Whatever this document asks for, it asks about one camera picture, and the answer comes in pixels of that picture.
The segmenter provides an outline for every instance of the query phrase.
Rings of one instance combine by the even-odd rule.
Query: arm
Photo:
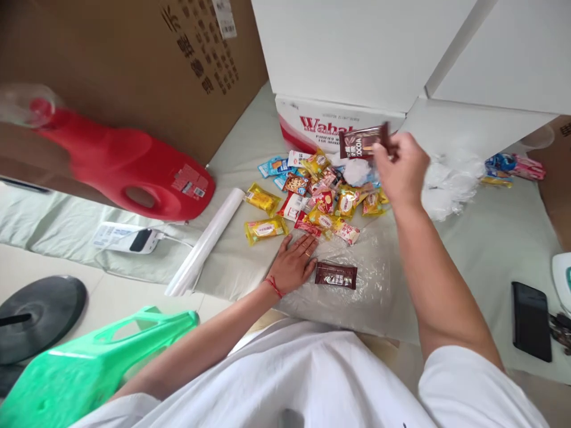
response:
[[[304,235],[287,248],[286,237],[272,264],[268,277],[282,294],[300,287],[313,272],[316,260],[310,256],[317,240]],[[111,400],[144,392],[163,400],[210,367],[226,358],[252,325],[278,303],[280,297],[268,281],[229,308],[189,332],[129,380]]]
[[[396,134],[392,142],[399,147],[399,158],[393,163],[378,145],[375,160],[383,189],[393,205],[424,359],[439,347],[458,345],[503,370],[478,304],[422,208],[421,191],[429,157],[410,134]]]

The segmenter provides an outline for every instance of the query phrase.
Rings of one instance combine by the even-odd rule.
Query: green plastic basket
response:
[[[114,339],[136,322],[138,331]],[[155,306],[39,354],[0,407],[2,428],[67,428],[117,391],[123,376],[200,323],[194,311],[164,315]]]

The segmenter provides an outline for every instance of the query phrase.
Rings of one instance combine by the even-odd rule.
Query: black round base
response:
[[[86,300],[85,285],[67,275],[39,279],[14,293],[0,306],[0,319],[31,317],[0,327],[0,365],[26,360],[55,345],[79,319]]]

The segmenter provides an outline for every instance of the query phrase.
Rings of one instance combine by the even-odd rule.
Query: smartphone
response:
[[[521,282],[512,282],[513,345],[529,355],[550,363],[551,334],[544,292]]]

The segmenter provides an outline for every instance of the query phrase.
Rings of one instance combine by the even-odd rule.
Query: red plastic bottle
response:
[[[47,117],[35,132],[69,152],[75,178],[127,210],[185,221],[199,216],[212,199],[216,185],[202,165],[142,131],[106,127],[43,98],[33,99],[30,110]],[[129,188],[145,190],[154,205],[135,202]]]

